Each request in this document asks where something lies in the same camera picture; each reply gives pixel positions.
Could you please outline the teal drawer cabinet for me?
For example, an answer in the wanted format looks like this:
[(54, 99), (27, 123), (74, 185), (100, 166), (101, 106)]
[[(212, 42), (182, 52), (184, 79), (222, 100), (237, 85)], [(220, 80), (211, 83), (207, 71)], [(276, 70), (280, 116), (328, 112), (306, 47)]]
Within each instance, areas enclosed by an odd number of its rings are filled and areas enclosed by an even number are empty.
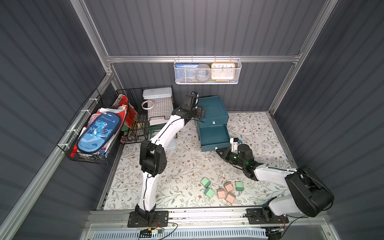
[(230, 136), (227, 128), (229, 114), (219, 96), (199, 99), (199, 107), (205, 109), (201, 121), (197, 122), (197, 132), (202, 152), (229, 148)]

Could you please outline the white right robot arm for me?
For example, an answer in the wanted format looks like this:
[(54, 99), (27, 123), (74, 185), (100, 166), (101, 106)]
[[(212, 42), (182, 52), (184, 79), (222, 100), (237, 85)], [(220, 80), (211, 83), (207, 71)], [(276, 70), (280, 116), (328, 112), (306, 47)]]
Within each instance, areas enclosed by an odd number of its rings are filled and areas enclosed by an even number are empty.
[(242, 170), (251, 180), (278, 184), (290, 191), (287, 196), (274, 197), (263, 204), (262, 216), (266, 221), (291, 214), (316, 217), (333, 206), (333, 193), (310, 168), (268, 167), (257, 162), (250, 146), (238, 138), (230, 139), (230, 144), (226, 148), (215, 148), (221, 159)]

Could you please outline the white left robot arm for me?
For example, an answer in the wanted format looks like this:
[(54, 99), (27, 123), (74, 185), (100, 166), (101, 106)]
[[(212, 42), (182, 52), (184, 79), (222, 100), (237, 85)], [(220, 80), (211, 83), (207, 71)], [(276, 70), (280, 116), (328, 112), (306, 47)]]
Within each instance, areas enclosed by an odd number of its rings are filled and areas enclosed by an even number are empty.
[(166, 148), (171, 140), (191, 120), (199, 120), (199, 94), (192, 92), (176, 109), (168, 122), (150, 140), (144, 140), (140, 146), (140, 165), (143, 172), (141, 198), (135, 207), (135, 215), (147, 225), (155, 220), (156, 189), (160, 174), (167, 166)]

